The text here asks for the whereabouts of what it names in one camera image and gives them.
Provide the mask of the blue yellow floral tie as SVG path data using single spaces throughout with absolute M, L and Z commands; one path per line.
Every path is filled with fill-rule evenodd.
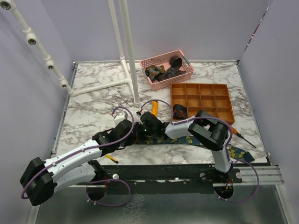
M 137 145 L 190 145 L 190 146 L 197 146 L 204 148 L 203 144 L 200 143 L 195 137 L 193 136 L 185 136 L 185 137 L 180 137 L 176 139 L 166 139 L 166 140 L 161 140 L 157 137 L 149 137 L 145 140 L 139 140 L 135 144 Z M 228 152 L 229 156 L 232 159 L 242 159 L 248 163 L 252 163 L 255 161 L 255 158 L 251 155 L 250 152 L 234 147 L 231 144 L 228 145 Z

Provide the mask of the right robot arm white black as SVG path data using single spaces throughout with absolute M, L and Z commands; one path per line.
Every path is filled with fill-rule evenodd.
M 145 112 L 140 116 L 142 124 L 139 137 L 156 137 L 158 139 L 178 139 L 193 136 L 205 148 L 212 151 L 215 167 L 215 179 L 226 182 L 231 178 L 230 158 L 227 147 L 232 139 L 232 127 L 220 118 L 206 111 L 198 111 L 196 115 L 181 121 L 161 122 L 155 115 Z

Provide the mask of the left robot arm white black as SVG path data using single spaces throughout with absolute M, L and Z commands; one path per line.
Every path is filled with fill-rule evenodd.
M 96 133 L 86 143 L 63 155 L 46 160 L 32 159 L 20 178 L 21 198 L 37 206 L 71 185 L 108 185 L 119 181 L 119 174 L 108 174 L 97 159 L 135 144 L 140 127 L 139 122 L 125 119 L 115 128 Z

